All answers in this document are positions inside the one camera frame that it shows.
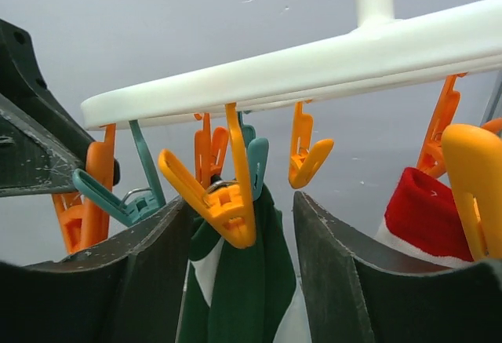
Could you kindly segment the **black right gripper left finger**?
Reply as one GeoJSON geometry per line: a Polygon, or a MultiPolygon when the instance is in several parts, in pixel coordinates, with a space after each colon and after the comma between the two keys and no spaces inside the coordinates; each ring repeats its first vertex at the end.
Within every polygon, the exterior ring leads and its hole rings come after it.
{"type": "Polygon", "coordinates": [[[192,211],[156,214],[59,262],[1,264],[3,342],[173,342],[192,211]]]}

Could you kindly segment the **white round clip hanger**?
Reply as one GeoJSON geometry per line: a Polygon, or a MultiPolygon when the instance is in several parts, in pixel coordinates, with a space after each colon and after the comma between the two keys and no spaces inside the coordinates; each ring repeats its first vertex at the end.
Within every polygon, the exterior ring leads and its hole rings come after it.
{"type": "Polygon", "coordinates": [[[404,20],[393,0],[355,3],[345,35],[101,93],[82,102],[83,125],[333,99],[501,66],[501,0],[404,20]]]}

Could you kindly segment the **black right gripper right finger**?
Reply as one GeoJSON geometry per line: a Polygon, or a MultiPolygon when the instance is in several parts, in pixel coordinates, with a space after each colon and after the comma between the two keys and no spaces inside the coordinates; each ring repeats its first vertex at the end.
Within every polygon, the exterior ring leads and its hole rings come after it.
{"type": "Polygon", "coordinates": [[[500,261],[447,268],[410,257],[304,192],[293,217],[313,341],[500,341],[500,261]]]}

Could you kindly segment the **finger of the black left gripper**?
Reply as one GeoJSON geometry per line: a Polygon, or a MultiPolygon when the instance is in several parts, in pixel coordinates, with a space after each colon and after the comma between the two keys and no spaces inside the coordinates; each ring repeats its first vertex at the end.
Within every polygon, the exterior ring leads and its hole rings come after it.
{"type": "Polygon", "coordinates": [[[31,36],[1,22],[1,195],[74,192],[94,139],[50,92],[31,36]]]}

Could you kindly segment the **red white striped sock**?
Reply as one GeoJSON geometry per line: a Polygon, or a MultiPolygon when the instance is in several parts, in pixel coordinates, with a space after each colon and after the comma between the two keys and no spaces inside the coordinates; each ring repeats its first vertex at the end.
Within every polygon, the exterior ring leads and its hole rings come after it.
{"type": "Polygon", "coordinates": [[[474,261],[451,189],[414,167],[403,170],[374,239],[447,268],[474,261]]]}

